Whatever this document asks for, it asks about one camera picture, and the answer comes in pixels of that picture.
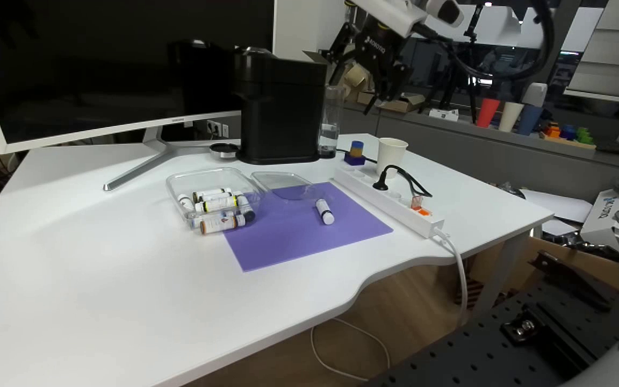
white cable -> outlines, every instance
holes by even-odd
[[[345,326],[348,329],[351,329],[351,331],[357,331],[357,334],[362,334],[362,336],[367,336],[370,340],[374,340],[374,342],[379,346],[379,350],[385,354],[387,369],[390,369],[390,355],[388,355],[388,348],[387,348],[387,346],[385,346],[375,336],[371,336],[370,331],[365,331],[365,329],[361,329],[361,327],[357,327],[357,326],[351,326],[351,322],[348,322],[348,321],[342,321],[342,318],[334,318],[334,321],[342,322],[342,326]],[[312,346],[312,355],[313,355],[313,359],[316,359],[324,370],[329,370],[329,372],[333,372],[333,375],[338,375],[338,377],[343,377],[343,379],[359,380],[359,384],[370,380],[370,379],[365,379],[365,377],[357,377],[357,375],[351,375],[351,372],[345,372],[345,370],[333,369],[331,363],[322,361],[322,358],[316,354],[316,344],[313,344],[313,327],[309,329],[309,346]]]
[[[432,236],[432,242],[436,246],[440,246],[443,250],[450,252],[458,265],[458,277],[460,277],[460,316],[458,316],[458,327],[462,327],[466,322],[466,308],[468,308],[468,286],[466,286],[466,272],[464,272],[464,263],[460,252],[456,250],[456,246],[443,235],[436,232]]]

computer monitor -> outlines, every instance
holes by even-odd
[[[185,86],[173,48],[203,39],[318,49],[340,31],[342,10],[342,0],[0,0],[0,153],[235,117],[228,99],[202,106],[198,79],[217,75],[192,61],[183,71],[195,83]]]

